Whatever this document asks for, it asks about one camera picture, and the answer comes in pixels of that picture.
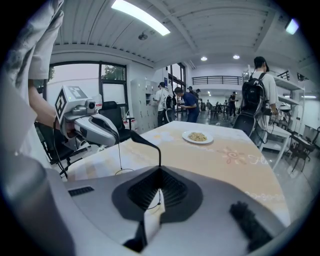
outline white shirt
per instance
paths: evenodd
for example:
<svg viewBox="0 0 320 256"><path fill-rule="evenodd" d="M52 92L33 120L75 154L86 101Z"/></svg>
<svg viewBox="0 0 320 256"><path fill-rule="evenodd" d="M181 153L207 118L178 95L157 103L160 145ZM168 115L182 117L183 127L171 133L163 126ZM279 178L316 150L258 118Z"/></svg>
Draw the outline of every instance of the white shirt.
<svg viewBox="0 0 320 256"><path fill-rule="evenodd" d="M252 78L259 78L260 75L262 74L262 71L256 71L252 74ZM277 85L275 82L275 79L268 73L264 75L262 78L262 82L265 88L265 94L269 102L267 103L266 107L270 108L271 104L278 104L279 98L278 98L278 91L277 91ZM266 125L269 123L269 116L266 115ZM258 124L261 128L264 128L262 118L258 120Z"/></svg>
<svg viewBox="0 0 320 256"><path fill-rule="evenodd" d="M48 79L53 45L64 16L59 10L62 3L63 0L47 1L27 21L8 52L2 75L17 89L28 105L28 79ZM26 131L19 151L38 160L43 167L51 167L34 125Z"/></svg>
<svg viewBox="0 0 320 256"><path fill-rule="evenodd" d="M165 109L168 96L169 92L165 88L162 88L155 93L154 99L159 101L158 111L163 111Z"/></svg>

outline tree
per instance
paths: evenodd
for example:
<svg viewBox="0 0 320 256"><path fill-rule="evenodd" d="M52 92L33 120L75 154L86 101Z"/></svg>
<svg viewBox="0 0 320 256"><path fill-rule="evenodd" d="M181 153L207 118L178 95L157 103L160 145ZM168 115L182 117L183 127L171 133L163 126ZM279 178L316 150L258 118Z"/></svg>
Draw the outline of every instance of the tree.
<svg viewBox="0 0 320 256"><path fill-rule="evenodd" d="M49 79L48 82L55 77L55 67L52 66L49 68Z"/></svg>
<svg viewBox="0 0 320 256"><path fill-rule="evenodd" d="M104 68L104 75L101 77L102 79L108 79L108 80L124 80L125 69L120 66L112 66L112 65L105 65Z"/></svg>

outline balcony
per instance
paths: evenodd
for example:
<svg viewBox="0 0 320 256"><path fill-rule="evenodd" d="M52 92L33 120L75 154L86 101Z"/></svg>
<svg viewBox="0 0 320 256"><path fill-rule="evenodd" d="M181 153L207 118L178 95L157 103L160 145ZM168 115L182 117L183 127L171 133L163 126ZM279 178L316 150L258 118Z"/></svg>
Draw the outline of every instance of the balcony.
<svg viewBox="0 0 320 256"><path fill-rule="evenodd" d="M192 77L192 85L235 85L242 86L243 79L241 76L231 75L214 75Z"/></svg>

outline blue jeans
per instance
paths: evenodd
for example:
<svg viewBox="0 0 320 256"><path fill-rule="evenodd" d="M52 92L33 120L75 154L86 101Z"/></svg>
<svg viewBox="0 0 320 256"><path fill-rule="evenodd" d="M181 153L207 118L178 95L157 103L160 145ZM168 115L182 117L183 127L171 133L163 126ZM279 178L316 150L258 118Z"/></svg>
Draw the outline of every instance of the blue jeans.
<svg viewBox="0 0 320 256"><path fill-rule="evenodd" d="M200 113L200 111L199 111L198 108L193 110L193 111L189 110L189 115L188 115L188 118L187 118L186 121L189 122L189 123L196 123L197 119L198 119L198 116L199 116L199 113Z"/></svg>

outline cap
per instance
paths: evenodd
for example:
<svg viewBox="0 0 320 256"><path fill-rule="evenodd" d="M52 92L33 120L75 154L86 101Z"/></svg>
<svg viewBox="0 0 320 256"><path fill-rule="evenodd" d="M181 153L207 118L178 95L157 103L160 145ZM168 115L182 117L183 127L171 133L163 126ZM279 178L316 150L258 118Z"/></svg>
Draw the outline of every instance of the cap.
<svg viewBox="0 0 320 256"><path fill-rule="evenodd" d="M253 62L254 62L254 68L255 68L255 69L257 68L257 66L260 66L260 67L261 67L261 65L262 65L263 63L265 63L266 71L267 71L267 72L270 71L270 69L269 69L269 67L268 67L268 64L267 64L267 61L266 61L266 59L265 59L264 57L262 57L262 56L255 57Z"/></svg>

